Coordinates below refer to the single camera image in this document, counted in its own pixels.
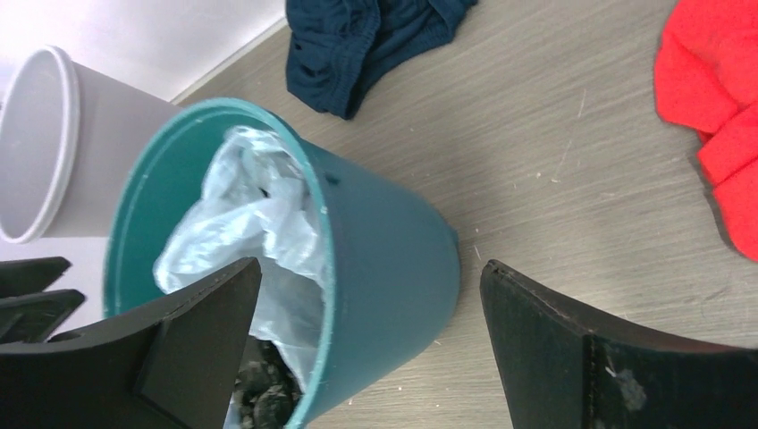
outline white plastic bin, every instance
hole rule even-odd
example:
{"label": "white plastic bin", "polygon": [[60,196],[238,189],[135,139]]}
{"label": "white plastic bin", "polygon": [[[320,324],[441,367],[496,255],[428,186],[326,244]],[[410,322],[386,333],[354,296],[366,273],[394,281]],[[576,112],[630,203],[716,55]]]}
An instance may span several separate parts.
{"label": "white plastic bin", "polygon": [[0,110],[0,238],[107,237],[132,166],[179,111],[58,47],[32,53]]}

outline black plastic part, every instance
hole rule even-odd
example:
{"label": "black plastic part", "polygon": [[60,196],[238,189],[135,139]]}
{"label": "black plastic part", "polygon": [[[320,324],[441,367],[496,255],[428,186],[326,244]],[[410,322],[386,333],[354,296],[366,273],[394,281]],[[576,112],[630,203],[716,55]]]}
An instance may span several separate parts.
{"label": "black plastic part", "polygon": [[39,293],[70,267],[64,257],[0,262],[0,299]]}
{"label": "black plastic part", "polygon": [[243,259],[50,342],[0,345],[0,426],[222,427],[259,287]]}
{"label": "black plastic part", "polygon": [[481,295],[515,429],[758,428],[758,350],[632,324],[498,261]]}
{"label": "black plastic part", "polygon": [[77,290],[0,299],[0,344],[46,340],[83,302]]}

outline black debris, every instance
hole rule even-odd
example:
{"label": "black debris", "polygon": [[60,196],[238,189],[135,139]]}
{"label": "black debris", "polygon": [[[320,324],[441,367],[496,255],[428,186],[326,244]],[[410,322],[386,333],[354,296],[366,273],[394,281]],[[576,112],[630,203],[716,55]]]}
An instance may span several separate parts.
{"label": "black debris", "polygon": [[260,353],[243,362],[234,384],[234,403],[242,429],[281,429],[290,419],[301,392],[298,382],[270,341],[258,343]]}

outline trash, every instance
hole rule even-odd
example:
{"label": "trash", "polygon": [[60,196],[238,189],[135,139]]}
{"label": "trash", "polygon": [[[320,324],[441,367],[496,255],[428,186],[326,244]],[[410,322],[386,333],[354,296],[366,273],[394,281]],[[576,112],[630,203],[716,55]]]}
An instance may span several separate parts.
{"label": "trash", "polygon": [[234,127],[207,170],[201,199],[153,270],[158,287],[171,293],[241,257],[257,257],[263,279],[250,335],[276,346],[301,391],[324,318],[320,209],[274,132]]}
{"label": "trash", "polygon": [[294,374],[276,347],[262,341],[261,350],[260,359],[243,363],[234,384],[232,408],[240,416],[242,429],[284,427],[301,395]]}

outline white wall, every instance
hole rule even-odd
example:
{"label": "white wall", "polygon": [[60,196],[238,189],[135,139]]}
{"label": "white wall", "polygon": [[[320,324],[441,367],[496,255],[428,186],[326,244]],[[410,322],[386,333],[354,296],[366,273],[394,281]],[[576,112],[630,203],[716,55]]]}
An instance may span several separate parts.
{"label": "white wall", "polygon": [[[170,100],[283,16],[284,0],[0,0],[0,94],[27,52],[51,44],[78,63]],[[105,245],[105,239],[0,242],[0,260],[69,258],[73,267],[55,288],[88,296],[62,327],[71,329],[102,314]]]}

